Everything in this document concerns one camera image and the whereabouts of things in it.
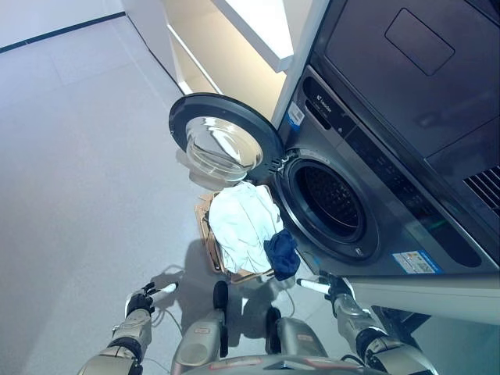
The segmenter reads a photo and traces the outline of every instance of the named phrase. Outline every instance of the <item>sticker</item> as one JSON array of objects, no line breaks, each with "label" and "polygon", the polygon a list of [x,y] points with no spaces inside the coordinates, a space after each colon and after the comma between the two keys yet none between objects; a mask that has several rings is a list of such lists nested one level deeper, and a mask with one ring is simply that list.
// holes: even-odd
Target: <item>sticker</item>
[{"label": "sticker", "polygon": [[238,357],[214,362],[210,365],[211,370],[228,369],[231,367],[256,366],[262,363],[260,357]]},{"label": "sticker", "polygon": [[300,129],[300,124],[304,120],[304,112],[295,104],[295,102],[290,103],[288,107],[287,121],[294,130]]},{"label": "sticker", "polygon": [[309,336],[308,334],[298,334],[297,339],[299,341],[309,341],[309,342],[314,341],[313,336]]},{"label": "sticker", "polygon": [[209,334],[210,329],[209,328],[196,328],[195,333],[196,334]]},{"label": "sticker", "polygon": [[424,250],[392,254],[406,273],[443,273]]}]

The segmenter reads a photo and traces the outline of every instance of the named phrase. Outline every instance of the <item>vent grille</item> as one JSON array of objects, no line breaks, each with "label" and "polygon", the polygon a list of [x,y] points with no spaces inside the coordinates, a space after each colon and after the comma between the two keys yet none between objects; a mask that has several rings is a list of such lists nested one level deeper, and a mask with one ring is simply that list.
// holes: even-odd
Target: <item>vent grille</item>
[{"label": "vent grille", "polygon": [[463,182],[500,217],[500,166],[494,166]]}]

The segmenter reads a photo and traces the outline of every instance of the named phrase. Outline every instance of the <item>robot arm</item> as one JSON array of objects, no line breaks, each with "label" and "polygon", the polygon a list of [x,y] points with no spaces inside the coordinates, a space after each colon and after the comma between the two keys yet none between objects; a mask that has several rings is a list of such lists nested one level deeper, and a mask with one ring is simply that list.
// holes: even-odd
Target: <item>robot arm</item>
[{"label": "robot arm", "polygon": [[141,375],[141,362],[151,343],[151,314],[155,305],[176,289],[177,283],[160,290],[150,283],[132,293],[127,299],[125,320],[112,330],[112,341],[78,375]]},{"label": "robot arm", "polygon": [[335,277],[330,282],[330,285],[323,285],[298,280],[303,287],[327,295],[337,318],[338,332],[368,367],[392,375],[438,375],[420,350],[381,330],[372,316],[359,307],[351,289],[341,278]]}]

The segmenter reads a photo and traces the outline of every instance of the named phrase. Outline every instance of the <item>white cabinet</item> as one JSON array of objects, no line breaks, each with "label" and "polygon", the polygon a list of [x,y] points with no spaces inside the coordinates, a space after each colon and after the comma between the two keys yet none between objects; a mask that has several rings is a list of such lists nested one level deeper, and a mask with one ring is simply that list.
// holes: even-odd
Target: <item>white cabinet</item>
[{"label": "white cabinet", "polygon": [[217,92],[277,126],[327,0],[123,0],[141,36],[187,94]]}]

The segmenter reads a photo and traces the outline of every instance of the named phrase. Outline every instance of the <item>washing machine door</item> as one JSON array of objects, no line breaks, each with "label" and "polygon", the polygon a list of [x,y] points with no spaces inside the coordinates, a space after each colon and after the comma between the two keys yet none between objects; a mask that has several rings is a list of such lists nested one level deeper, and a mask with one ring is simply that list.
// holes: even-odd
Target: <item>washing machine door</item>
[{"label": "washing machine door", "polygon": [[280,136],[268,120],[223,95],[180,98],[170,110],[169,127],[196,169],[228,182],[265,180],[284,154]]}]

